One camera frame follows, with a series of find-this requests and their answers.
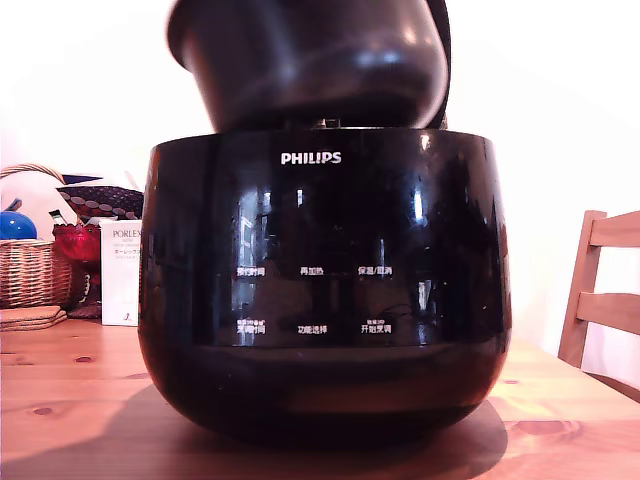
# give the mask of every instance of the product box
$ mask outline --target product box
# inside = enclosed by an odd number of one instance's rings
[[[100,222],[102,324],[138,326],[140,220]]]

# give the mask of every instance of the red glass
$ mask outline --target red glass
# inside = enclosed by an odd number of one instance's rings
[[[89,275],[89,292],[78,308],[67,312],[70,318],[100,318],[100,227],[96,225],[56,225],[55,248]]]

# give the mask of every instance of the chair backrest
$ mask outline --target chair backrest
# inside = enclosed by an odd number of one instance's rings
[[[640,247],[640,211],[607,218],[587,211],[578,245],[558,357],[580,368],[588,322],[640,335],[640,295],[593,293],[602,247]]]

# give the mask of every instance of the wood grain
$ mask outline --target wood grain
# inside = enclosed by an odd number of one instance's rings
[[[640,247],[640,211],[593,222],[591,245],[600,247]]]
[[[605,212],[591,210],[584,214],[571,290],[569,290],[567,312],[560,337],[558,357],[577,368],[582,366],[584,345],[587,341],[587,322],[577,318],[580,293],[593,292],[596,285],[598,262],[600,261],[600,247],[592,247],[590,244],[591,232],[594,222],[606,218],[606,216]]]
[[[580,320],[640,335],[640,295],[582,292],[576,316]]]
[[[67,320],[1,341],[3,480],[624,480],[640,471],[640,405],[517,339],[472,415],[376,452],[273,451],[193,425],[151,384],[130,327]]]

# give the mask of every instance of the table surface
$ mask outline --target table surface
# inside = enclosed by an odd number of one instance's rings
[[[640,405],[521,340],[462,422],[371,452],[252,447],[184,419],[131,327],[67,320],[1,336],[2,478],[638,479]]]

